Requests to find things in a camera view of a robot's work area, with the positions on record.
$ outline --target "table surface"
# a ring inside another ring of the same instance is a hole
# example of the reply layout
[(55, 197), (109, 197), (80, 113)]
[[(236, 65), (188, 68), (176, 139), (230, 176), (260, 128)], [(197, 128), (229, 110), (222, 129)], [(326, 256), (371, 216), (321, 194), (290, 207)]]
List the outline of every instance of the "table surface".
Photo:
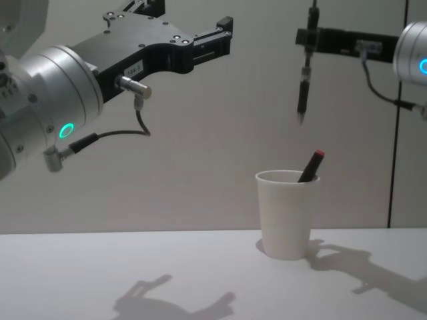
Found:
[(0, 319), (427, 319), (427, 229), (314, 230), (301, 261), (259, 231), (0, 236)]

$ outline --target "black cable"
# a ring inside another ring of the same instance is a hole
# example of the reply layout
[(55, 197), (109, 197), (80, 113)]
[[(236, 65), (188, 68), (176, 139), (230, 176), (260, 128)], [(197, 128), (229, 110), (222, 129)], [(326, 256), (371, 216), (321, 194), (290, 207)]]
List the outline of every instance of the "black cable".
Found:
[(380, 99), (393, 103), (394, 104), (394, 99), (390, 99), (387, 98), (386, 96), (382, 95), (381, 93), (379, 93), (374, 86), (372, 85), (372, 80), (371, 80), (371, 74), (369, 72), (369, 68), (368, 68), (368, 64), (366, 63), (366, 59), (362, 59), (362, 65), (363, 65), (363, 70), (365, 71), (366, 74), (366, 81), (368, 82), (368, 87), (369, 89), (371, 89), (371, 91)]
[(368, 87), (373, 92), (373, 94), (375, 94), (378, 98), (380, 98), (381, 100), (387, 101), (389, 103), (393, 103), (394, 105), (397, 105), (398, 107), (402, 107), (402, 108), (407, 109), (409, 111), (411, 111), (416, 106), (416, 103), (407, 102), (407, 101), (403, 101), (403, 100), (399, 100), (399, 99), (387, 98), (385, 95), (382, 95), (380, 92), (378, 92), (374, 88), (374, 86), (372, 84), (371, 74), (369, 72), (368, 64), (366, 62), (366, 54), (365, 53), (362, 53), (362, 66), (363, 66), (363, 70), (365, 71), (366, 81), (368, 82)]
[(102, 133), (102, 134), (98, 135), (98, 138), (111, 137), (112, 135), (144, 135), (147, 137), (147, 133), (145, 133), (143, 131), (119, 130), (119, 131), (110, 131), (110, 132)]
[(138, 120), (139, 125), (141, 126), (142, 130), (145, 132), (145, 135), (147, 137), (151, 137), (151, 132), (149, 132), (147, 126), (145, 125), (144, 121), (142, 121), (141, 111), (136, 111), (136, 119)]
[(73, 150), (73, 152), (79, 153), (84, 148), (90, 146), (91, 144), (95, 143), (101, 138), (105, 137), (111, 137), (112, 135), (143, 135), (145, 137), (151, 136), (151, 133), (149, 132), (147, 126), (142, 120), (141, 111), (136, 111), (136, 119), (138, 120), (139, 125), (141, 126), (143, 131), (136, 131), (136, 130), (118, 130), (118, 131), (108, 131), (105, 133), (102, 133), (100, 135), (97, 135), (96, 133), (92, 133), (91, 135), (88, 135), (72, 144), (69, 145), (69, 148)]

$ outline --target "marker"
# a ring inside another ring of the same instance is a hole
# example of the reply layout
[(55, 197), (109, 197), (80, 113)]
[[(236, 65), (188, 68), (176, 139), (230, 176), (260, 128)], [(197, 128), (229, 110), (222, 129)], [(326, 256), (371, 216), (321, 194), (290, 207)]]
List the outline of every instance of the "marker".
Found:
[(316, 176), (316, 172), (318, 172), (319, 166), (322, 163), (324, 157), (325, 157), (325, 153), (321, 150), (317, 150), (313, 154), (313, 157), (308, 163), (307, 167), (304, 169), (304, 172), (302, 173), (298, 183), (313, 181)]
[[(313, 5), (308, 11), (307, 30), (316, 31), (318, 28), (320, 10), (317, 6), (317, 0), (313, 0)], [(310, 62), (312, 59), (314, 48), (311, 45), (305, 47), (306, 63), (301, 71), (300, 96), (298, 98), (298, 120), (300, 125), (304, 122), (304, 117), (307, 111), (308, 92), (310, 90), (310, 77), (312, 68)]]

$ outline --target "cup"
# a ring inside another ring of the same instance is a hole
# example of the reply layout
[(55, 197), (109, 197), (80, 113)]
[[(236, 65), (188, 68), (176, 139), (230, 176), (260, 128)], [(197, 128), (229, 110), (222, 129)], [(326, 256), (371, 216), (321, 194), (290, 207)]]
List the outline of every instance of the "cup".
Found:
[(320, 178), (298, 183), (301, 171), (256, 175), (264, 252), (280, 260), (304, 258), (310, 240), (315, 192)]

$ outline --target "gray wall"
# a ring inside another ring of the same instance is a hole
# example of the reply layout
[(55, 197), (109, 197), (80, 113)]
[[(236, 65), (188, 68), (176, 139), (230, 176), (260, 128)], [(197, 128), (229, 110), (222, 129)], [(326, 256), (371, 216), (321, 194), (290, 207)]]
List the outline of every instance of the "gray wall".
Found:
[[(120, 0), (51, 0), (34, 53), (105, 29)], [(294, 45), (311, 1), (167, 1), (167, 19), (189, 33), (235, 18), (232, 54), (189, 75), (160, 73), (144, 117), (153, 137), (100, 141), (46, 172), (42, 158), (0, 184), (0, 233), (258, 228), (254, 175), (302, 169), (324, 149), (315, 227), (385, 227), (396, 110), (366, 86), (359, 60), (317, 55), (303, 127), (296, 104), (303, 63)], [(403, 0), (321, 0), (320, 25), (399, 35)], [(371, 63), (376, 86), (396, 96), (391, 65)], [(137, 129), (121, 95), (72, 140)]]

